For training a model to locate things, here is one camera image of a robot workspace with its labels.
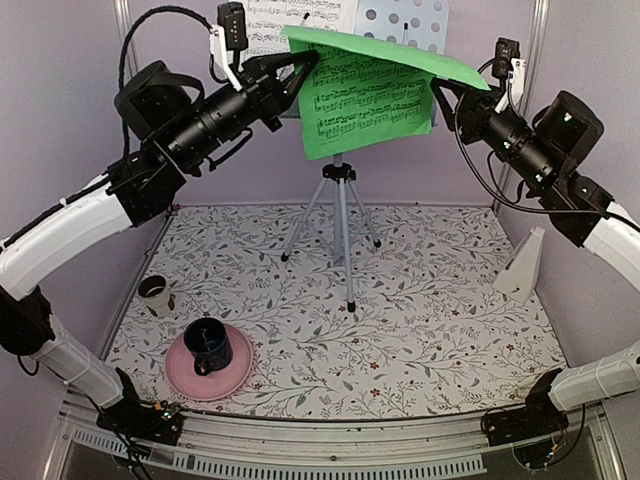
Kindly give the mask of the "white sheet music page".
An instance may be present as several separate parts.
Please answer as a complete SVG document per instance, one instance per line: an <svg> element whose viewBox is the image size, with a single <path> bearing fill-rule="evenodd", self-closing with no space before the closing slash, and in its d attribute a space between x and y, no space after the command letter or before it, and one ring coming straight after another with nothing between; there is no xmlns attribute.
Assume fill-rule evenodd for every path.
<svg viewBox="0 0 640 480"><path fill-rule="evenodd" d="M248 0L245 9L248 50L244 59L289 51L285 26L352 33L356 0Z"/></svg>

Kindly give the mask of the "green sheet music page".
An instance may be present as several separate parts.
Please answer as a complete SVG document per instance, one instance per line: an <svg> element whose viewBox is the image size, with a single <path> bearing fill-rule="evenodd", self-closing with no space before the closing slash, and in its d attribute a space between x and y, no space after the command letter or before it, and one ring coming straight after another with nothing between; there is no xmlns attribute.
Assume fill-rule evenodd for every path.
<svg viewBox="0 0 640 480"><path fill-rule="evenodd" d="M286 26L293 53L319 61L298 105L306 157L318 160L432 129L431 80L487 91L479 72L438 53L366 36Z"/></svg>

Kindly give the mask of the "light blue music stand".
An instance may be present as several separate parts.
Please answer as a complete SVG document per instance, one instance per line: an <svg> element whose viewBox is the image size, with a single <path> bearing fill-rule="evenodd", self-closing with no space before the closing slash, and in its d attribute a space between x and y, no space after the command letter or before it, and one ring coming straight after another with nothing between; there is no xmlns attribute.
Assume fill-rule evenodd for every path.
<svg viewBox="0 0 640 480"><path fill-rule="evenodd" d="M448 4L445 1L357 1L352 33L421 50L440 53L447 28ZM335 154L322 170L324 182L333 181L334 242L331 252L335 263L343 264L347 286L347 308L355 309L353 266L350 257L349 213L347 198L361 198L356 188L356 172Z"/></svg>

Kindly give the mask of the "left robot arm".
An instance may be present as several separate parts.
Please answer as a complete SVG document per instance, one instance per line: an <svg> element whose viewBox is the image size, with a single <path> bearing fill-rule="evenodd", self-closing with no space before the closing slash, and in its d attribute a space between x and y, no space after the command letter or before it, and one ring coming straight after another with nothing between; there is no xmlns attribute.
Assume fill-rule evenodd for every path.
<svg viewBox="0 0 640 480"><path fill-rule="evenodd" d="M245 61L234 81L212 94L189 95L199 80L155 61L117 94L116 109L140 148L80 192L42 213L1 245L1 344L41 362L82 390L128 434L148 426L148 412L128 377L96 358L53 314L40 282L86 249L165 212L188 176L228 141L244 142L249 126L279 129L318 62L313 50Z"/></svg>

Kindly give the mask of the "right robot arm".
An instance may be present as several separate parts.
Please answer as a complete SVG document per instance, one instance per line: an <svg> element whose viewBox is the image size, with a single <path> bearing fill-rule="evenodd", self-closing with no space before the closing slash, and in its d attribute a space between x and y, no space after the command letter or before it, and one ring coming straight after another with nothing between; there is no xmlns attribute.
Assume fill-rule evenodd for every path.
<svg viewBox="0 0 640 480"><path fill-rule="evenodd" d="M612 194L578 167L604 133L595 113L575 95L561 91L532 122L512 106L500 107L498 89L481 90L434 79L430 88L460 151L483 142L517 173L537 213L571 243L613 268L633 288L639 286L639 226ZM542 375L517 415L517 427L537 436L557 412L631 393L639 388L639 346L581 367Z"/></svg>

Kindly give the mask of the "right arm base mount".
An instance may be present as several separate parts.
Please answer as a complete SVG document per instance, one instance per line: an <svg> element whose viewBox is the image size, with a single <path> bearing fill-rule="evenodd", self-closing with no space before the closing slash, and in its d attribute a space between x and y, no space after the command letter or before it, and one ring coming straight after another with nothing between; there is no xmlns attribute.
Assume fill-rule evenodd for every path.
<svg viewBox="0 0 640 480"><path fill-rule="evenodd" d="M484 413L480 428L490 446L529 440L569 426L567 415L559 411L547 396L528 397L517 408L493 408Z"/></svg>

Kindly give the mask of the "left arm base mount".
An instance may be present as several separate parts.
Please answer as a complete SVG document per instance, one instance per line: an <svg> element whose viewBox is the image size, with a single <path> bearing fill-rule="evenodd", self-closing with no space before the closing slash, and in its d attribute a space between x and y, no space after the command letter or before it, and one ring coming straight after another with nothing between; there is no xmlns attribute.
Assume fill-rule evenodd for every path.
<svg viewBox="0 0 640 480"><path fill-rule="evenodd" d="M101 409L96 425L122 437L176 446L184 418L178 403L141 400L132 385L124 387L124 398Z"/></svg>

